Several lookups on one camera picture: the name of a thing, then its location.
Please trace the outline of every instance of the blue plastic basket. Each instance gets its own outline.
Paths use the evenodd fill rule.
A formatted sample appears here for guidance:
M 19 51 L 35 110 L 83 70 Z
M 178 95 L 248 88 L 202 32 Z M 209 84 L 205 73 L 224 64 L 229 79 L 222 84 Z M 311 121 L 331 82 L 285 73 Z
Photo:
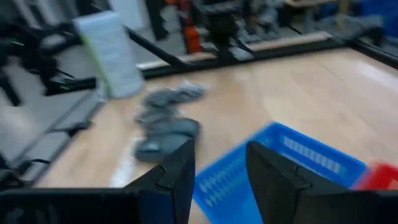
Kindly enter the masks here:
M 366 170 L 361 161 L 279 123 L 249 140 L 345 187 L 351 187 Z M 246 171 L 247 141 L 196 176 L 193 198 L 212 223 L 262 223 Z

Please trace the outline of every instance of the gray cloth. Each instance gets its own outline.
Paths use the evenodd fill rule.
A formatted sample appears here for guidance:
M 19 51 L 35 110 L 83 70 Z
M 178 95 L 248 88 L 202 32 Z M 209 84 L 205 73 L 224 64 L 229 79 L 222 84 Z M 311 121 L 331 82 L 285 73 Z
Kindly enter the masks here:
M 161 89 L 149 93 L 144 98 L 144 106 L 147 108 L 165 108 L 177 103 L 192 102 L 201 98 L 205 89 L 199 85 L 184 83 L 176 89 Z
M 144 98 L 144 111 L 135 117 L 135 121 L 147 129 L 159 121 L 175 117 L 178 114 L 177 104 L 196 101 L 204 94 L 202 86 L 189 82 L 176 89 L 156 90 Z

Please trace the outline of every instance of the wooden floor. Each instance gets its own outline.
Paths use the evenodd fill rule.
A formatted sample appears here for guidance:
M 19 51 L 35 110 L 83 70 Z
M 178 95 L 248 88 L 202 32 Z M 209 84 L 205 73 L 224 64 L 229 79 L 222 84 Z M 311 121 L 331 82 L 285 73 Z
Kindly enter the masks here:
M 270 121 L 277 121 L 364 162 L 398 164 L 398 72 L 349 49 L 220 68 L 147 82 L 143 93 L 110 101 L 53 165 L 39 187 L 122 186 L 154 164 L 136 162 L 141 135 L 133 117 L 151 90 L 184 80 L 207 88 L 181 106 L 203 133 L 197 171 Z M 192 223 L 204 214 L 193 203 Z

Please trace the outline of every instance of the red object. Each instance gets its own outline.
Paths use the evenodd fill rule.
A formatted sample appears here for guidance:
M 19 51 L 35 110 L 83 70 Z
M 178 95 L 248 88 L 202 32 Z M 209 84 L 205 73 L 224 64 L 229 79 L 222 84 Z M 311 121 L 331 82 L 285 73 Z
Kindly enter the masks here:
M 377 164 L 364 176 L 357 189 L 398 190 L 398 168 L 389 164 Z
M 189 53 L 201 52 L 200 36 L 195 27 L 185 29 L 185 38 L 187 39 L 187 49 Z

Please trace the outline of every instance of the orange object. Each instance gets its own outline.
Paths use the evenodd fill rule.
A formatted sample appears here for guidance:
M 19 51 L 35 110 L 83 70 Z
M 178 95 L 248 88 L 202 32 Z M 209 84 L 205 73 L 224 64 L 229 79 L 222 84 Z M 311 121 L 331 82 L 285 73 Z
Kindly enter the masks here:
M 195 27 L 191 26 L 185 29 L 185 38 L 189 53 L 201 52 L 200 37 Z

